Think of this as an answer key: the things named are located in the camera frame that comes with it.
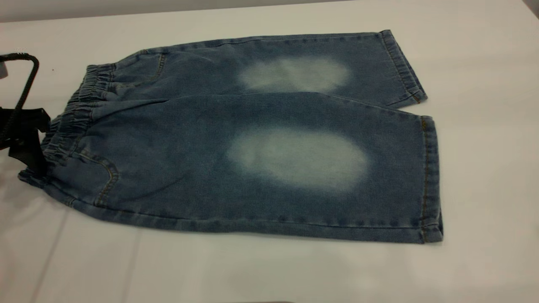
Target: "white surface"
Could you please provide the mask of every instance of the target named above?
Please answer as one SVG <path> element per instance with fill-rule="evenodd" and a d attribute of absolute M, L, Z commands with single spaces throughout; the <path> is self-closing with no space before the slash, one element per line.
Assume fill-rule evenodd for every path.
<path fill-rule="evenodd" d="M 336 0 L 7 0 L 0 4 L 0 22 L 329 1 Z"/>
<path fill-rule="evenodd" d="M 23 165 L 4 150 L 0 302 L 538 302 L 539 20 L 520 1 L 363 0 L 4 23 L 0 53 L 39 58 L 26 107 L 55 116 L 86 65 L 140 49 L 384 29 L 393 31 L 430 97 L 405 110 L 431 115 L 437 125 L 444 242 L 104 223 L 16 180 Z M 8 64 L 0 106 L 15 105 L 30 67 Z"/>

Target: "elastic waistband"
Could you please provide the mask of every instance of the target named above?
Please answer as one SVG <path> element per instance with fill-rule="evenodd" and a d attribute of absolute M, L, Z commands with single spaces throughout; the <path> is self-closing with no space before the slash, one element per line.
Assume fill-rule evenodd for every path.
<path fill-rule="evenodd" d="M 51 121 L 50 130 L 41 142 L 43 154 L 49 163 L 45 176 L 39 176 L 26 168 L 19 178 L 29 184 L 43 188 L 54 167 L 63 165 L 77 147 L 92 121 L 92 108 L 104 94 L 112 81 L 114 64 L 89 65 L 79 89 L 71 96 L 62 114 Z"/>

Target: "whitened faded area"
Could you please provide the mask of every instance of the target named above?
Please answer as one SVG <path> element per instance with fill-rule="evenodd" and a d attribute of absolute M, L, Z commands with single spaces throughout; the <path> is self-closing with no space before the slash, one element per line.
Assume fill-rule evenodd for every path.
<path fill-rule="evenodd" d="M 328 93 L 345 85 L 349 69 L 328 57 L 280 57 L 257 62 L 240 72 L 238 79 L 247 89 L 261 93 Z"/>
<path fill-rule="evenodd" d="M 333 193 L 351 190 L 368 163 L 340 134 L 290 127 L 248 129 L 233 139 L 227 156 L 241 173 Z"/>

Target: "black hanger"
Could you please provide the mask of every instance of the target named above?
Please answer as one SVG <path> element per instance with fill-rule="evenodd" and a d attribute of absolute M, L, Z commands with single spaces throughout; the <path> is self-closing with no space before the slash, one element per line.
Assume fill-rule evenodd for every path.
<path fill-rule="evenodd" d="M 34 66 L 15 109 L 0 107 L 0 150 L 9 147 L 10 157 L 19 159 L 35 173 L 45 175 L 47 162 L 39 144 L 37 130 L 47 132 L 51 118 L 42 108 L 22 109 L 39 69 L 39 61 L 27 53 L 0 55 L 0 79 L 8 74 L 4 62 L 12 60 L 30 60 Z"/>

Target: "blue denim shorts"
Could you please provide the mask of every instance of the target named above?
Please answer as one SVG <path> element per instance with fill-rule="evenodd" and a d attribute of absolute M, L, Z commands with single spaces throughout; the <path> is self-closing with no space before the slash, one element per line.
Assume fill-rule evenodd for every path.
<path fill-rule="evenodd" d="M 147 49 L 89 66 L 19 177 L 148 228 L 439 242 L 425 99 L 390 31 Z"/>

